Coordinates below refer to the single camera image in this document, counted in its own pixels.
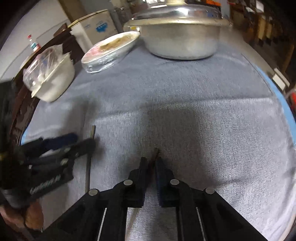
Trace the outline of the person's left hand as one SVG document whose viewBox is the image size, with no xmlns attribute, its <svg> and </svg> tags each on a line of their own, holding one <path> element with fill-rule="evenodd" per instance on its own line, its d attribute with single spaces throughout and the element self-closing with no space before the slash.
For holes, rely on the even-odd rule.
<svg viewBox="0 0 296 241">
<path fill-rule="evenodd" d="M 32 202 L 24 212 L 13 209 L 9 204 L 3 204 L 1 216 L 4 222 L 14 230 L 25 226 L 32 230 L 41 230 L 44 225 L 44 215 L 39 199 Z"/>
</svg>

